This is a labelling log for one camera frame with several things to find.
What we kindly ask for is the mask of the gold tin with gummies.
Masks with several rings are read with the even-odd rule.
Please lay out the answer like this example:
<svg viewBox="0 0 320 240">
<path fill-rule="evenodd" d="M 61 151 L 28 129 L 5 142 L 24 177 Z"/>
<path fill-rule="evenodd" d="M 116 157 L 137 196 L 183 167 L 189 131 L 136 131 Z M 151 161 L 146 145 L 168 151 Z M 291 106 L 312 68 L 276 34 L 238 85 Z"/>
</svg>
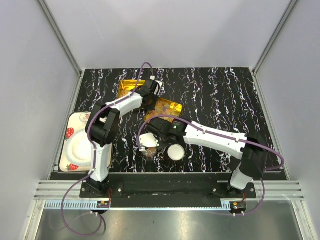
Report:
<svg viewBox="0 0 320 240">
<path fill-rule="evenodd" d="M 158 115 L 170 115 L 180 117 L 183 112 L 183 105 L 165 98 L 159 97 L 154 110 L 146 112 L 144 120 Z"/>
</svg>

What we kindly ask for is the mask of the gold tin with lollipops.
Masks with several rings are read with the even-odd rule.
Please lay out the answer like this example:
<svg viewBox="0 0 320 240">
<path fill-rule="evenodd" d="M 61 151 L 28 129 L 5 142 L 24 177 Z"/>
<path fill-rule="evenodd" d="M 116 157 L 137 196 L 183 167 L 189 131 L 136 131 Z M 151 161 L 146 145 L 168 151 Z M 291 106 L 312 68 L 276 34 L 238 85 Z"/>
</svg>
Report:
<svg viewBox="0 0 320 240">
<path fill-rule="evenodd" d="M 134 79 L 121 80 L 119 83 L 117 99 L 120 99 L 130 93 L 130 91 L 133 90 L 136 86 L 143 86 L 144 83 L 145 80 L 139 80 L 138 82 Z"/>
</svg>

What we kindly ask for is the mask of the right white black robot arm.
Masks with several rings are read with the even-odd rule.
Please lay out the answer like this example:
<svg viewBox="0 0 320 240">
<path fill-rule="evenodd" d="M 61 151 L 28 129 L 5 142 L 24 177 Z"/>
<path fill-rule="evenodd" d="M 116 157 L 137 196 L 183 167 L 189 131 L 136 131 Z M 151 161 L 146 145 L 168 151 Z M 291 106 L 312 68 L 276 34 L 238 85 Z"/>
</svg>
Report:
<svg viewBox="0 0 320 240">
<path fill-rule="evenodd" d="M 174 117 L 172 122 L 155 117 L 145 129 L 146 133 L 138 137 L 140 148 L 167 148 L 173 161 L 183 159 L 183 144 L 213 149 L 238 159 L 240 163 L 227 185 L 228 195 L 232 198 L 239 198 L 250 181 L 264 176 L 268 152 L 258 136 L 222 131 L 181 117 Z"/>
</svg>

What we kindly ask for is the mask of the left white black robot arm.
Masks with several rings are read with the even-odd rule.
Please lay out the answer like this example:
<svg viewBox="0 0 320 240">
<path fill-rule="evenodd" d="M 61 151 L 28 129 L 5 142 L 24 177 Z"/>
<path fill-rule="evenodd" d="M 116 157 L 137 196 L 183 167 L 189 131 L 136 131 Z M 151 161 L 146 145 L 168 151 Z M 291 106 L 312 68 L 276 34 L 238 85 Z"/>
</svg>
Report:
<svg viewBox="0 0 320 240">
<path fill-rule="evenodd" d="M 136 109 L 153 111 L 162 85 L 152 76 L 123 97 L 94 105 L 85 127 L 91 147 L 90 170 L 85 180 L 95 197 L 103 198 L 108 193 L 109 161 L 112 159 L 113 142 L 119 132 L 120 118 Z"/>
</svg>

